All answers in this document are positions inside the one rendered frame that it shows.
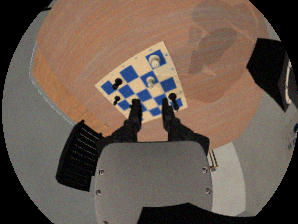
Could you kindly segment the blue and cream chessboard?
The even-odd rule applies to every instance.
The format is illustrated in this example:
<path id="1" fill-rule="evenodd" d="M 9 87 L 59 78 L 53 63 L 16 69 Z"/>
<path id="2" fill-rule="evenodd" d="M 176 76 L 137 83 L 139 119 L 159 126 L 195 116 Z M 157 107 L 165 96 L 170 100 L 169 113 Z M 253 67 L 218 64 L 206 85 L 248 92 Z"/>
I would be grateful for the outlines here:
<path id="1" fill-rule="evenodd" d="M 160 58 L 160 67 L 153 68 L 149 63 L 149 57 L 157 55 Z M 153 88 L 148 87 L 147 78 L 154 77 Z M 112 86 L 115 79 L 122 79 L 122 84 L 117 90 Z M 173 103 L 168 96 L 171 93 L 177 95 L 176 102 L 179 110 L 187 108 L 185 95 L 176 72 L 175 66 L 163 41 L 134 55 L 104 78 L 95 87 L 113 104 L 115 96 L 120 101 L 115 106 L 125 117 L 128 118 L 128 111 L 132 99 L 140 99 L 143 108 L 142 123 L 162 117 L 162 99 L 167 98 L 169 106 Z M 178 110 L 178 111 L 179 111 Z"/>

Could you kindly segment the white chess bishop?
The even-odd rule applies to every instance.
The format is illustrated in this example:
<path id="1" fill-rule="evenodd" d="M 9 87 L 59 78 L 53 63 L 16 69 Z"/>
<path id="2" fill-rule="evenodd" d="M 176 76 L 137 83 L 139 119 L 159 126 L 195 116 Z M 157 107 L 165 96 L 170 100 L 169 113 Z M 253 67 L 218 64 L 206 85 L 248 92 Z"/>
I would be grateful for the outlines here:
<path id="1" fill-rule="evenodd" d="M 148 87 L 149 87 L 149 88 L 153 88 L 153 83 L 155 82 L 154 77 L 149 76 L 149 77 L 147 78 L 146 81 L 147 81 L 147 83 L 148 83 Z"/>

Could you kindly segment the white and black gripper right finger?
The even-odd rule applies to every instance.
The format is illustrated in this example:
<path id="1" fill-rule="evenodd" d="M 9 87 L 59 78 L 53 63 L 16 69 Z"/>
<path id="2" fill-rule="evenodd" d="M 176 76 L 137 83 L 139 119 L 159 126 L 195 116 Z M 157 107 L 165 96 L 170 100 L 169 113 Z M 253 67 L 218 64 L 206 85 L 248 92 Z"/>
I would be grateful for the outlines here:
<path id="1" fill-rule="evenodd" d="M 206 156 L 208 155 L 210 140 L 208 137 L 194 133 L 191 129 L 181 124 L 180 119 L 175 117 L 172 105 L 169 106 L 167 98 L 162 99 L 163 127 L 168 132 L 168 141 L 193 140 L 201 143 Z"/>

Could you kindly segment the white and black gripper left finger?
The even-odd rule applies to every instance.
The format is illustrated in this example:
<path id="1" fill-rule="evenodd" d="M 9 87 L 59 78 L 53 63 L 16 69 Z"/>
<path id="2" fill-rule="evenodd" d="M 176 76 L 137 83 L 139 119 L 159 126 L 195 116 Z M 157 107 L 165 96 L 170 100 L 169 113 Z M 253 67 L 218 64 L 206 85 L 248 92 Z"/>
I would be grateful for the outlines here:
<path id="1" fill-rule="evenodd" d="M 141 100 L 135 99 L 134 107 L 131 107 L 129 119 L 126 119 L 119 129 L 110 136 L 106 136 L 96 142 L 98 156 L 105 145 L 112 142 L 138 142 L 137 133 L 141 130 L 142 124 L 142 106 Z M 123 137 L 123 138 L 122 138 Z"/>

